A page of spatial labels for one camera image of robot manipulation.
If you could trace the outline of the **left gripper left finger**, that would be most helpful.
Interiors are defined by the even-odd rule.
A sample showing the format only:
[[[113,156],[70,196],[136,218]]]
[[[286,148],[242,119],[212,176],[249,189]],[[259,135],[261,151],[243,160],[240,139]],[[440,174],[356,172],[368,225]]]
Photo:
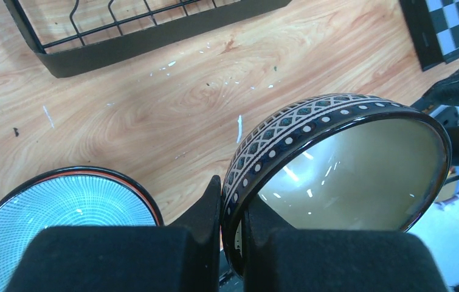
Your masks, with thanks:
[[[8,291],[218,291],[221,179],[167,226],[56,226],[27,247]]]

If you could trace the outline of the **patterned bowl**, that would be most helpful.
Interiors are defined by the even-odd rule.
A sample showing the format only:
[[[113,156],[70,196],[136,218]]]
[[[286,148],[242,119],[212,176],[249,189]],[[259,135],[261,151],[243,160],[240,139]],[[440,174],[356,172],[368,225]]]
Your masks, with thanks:
[[[242,222],[258,201],[297,229],[408,231],[444,186],[452,143],[436,119],[356,93],[294,102],[238,145],[223,182],[221,233],[244,271]]]

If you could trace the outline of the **black wire dish rack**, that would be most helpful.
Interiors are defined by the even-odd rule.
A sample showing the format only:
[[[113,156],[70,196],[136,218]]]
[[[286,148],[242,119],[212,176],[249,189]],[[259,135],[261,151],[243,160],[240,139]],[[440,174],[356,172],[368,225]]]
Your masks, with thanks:
[[[209,1],[205,11],[192,14],[188,8],[196,1],[178,1],[152,9],[144,2],[146,12],[117,19],[108,2],[112,21],[80,31],[74,21],[79,2],[69,13],[74,31],[71,36],[44,44],[20,1],[5,1],[5,6],[28,47],[56,78],[72,77],[100,69],[152,50],[167,46],[229,24],[247,20],[276,9],[289,1]]]

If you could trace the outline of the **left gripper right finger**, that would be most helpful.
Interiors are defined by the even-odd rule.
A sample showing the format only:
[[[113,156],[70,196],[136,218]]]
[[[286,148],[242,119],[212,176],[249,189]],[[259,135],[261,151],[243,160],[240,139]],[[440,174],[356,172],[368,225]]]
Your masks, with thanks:
[[[246,291],[446,291],[425,244],[398,231],[296,229],[267,204],[244,213]]]

